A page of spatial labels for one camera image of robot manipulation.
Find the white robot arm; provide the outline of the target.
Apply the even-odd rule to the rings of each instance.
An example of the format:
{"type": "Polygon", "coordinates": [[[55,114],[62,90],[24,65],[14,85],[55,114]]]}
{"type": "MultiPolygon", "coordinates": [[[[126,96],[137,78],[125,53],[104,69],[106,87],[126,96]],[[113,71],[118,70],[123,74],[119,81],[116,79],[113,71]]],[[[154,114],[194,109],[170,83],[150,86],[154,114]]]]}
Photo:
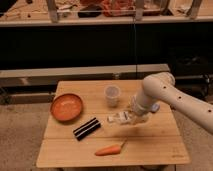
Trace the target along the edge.
{"type": "Polygon", "coordinates": [[[131,109],[136,116],[146,115],[158,101],[172,105],[176,110],[213,135],[213,105],[187,95],[175,87],[175,78],[169,72],[146,76],[141,88],[132,97],[131,109]]]}

